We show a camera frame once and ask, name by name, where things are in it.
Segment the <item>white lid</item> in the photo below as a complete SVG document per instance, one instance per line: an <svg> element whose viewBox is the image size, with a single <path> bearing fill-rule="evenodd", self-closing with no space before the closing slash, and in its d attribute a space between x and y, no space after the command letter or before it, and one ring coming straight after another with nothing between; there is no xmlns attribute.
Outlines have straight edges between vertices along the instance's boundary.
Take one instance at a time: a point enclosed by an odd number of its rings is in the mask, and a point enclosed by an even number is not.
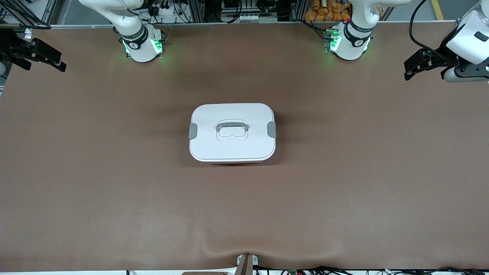
<svg viewBox="0 0 489 275"><path fill-rule="evenodd" d="M200 161L263 161L275 151L273 111L262 103L202 105L192 114L189 138Z"/></svg>

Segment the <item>yellow floor line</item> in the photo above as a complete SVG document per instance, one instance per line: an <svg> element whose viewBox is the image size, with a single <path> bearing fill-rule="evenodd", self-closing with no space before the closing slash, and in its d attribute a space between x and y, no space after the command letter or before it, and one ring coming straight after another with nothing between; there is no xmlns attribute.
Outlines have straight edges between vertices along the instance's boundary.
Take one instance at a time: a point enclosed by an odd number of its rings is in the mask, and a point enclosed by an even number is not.
<svg viewBox="0 0 489 275"><path fill-rule="evenodd" d="M436 19L444 20L442 10L440 9L440 5L438 4L438 0L431 0L433 4L433 9L435 10Z"/></svg>

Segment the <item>white container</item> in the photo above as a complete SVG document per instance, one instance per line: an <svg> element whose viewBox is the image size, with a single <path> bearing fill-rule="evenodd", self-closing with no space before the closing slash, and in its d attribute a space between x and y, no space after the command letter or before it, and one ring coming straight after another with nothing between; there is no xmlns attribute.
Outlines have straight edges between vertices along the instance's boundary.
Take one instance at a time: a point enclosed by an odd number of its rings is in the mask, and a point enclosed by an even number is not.
<svg viewBox="0 0 489 275"><path fill-rule="evenodd" d="M273 111L262 103L206 104L192 113L190 154L208 163L258 163L275 152Z"/></svg>

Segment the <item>brown table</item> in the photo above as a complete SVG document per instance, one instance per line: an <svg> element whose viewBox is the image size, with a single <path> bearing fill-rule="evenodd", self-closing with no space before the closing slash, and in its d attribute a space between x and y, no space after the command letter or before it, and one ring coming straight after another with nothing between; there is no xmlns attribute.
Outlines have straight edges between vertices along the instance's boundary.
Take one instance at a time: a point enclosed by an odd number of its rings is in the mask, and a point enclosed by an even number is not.
<svg viewBox="0 0 489 275"><path fill-rule="evenodd" d="M436 46L452 23L417 25ZM110 29L38 36L67 71L14 68L1 96L2 271L489 267L489 86L439 71L385 23L346 62L303 25L175 27L125 58ZM263 102L275 155L199 163L197 106Z"/></svg>

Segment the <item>pile of brown objects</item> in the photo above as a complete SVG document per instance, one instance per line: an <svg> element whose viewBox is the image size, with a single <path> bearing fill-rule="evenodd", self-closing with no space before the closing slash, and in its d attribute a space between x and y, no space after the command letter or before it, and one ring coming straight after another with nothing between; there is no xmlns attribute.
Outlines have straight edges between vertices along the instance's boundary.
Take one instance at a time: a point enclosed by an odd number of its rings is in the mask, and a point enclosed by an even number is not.
<svg viewBox="0 0 489 275"><path fill-rule="evenodd" d="M305 21L350 21L352 5L350 2L341 3L336 0L310 0L311 8L306 12Z"/></svg>

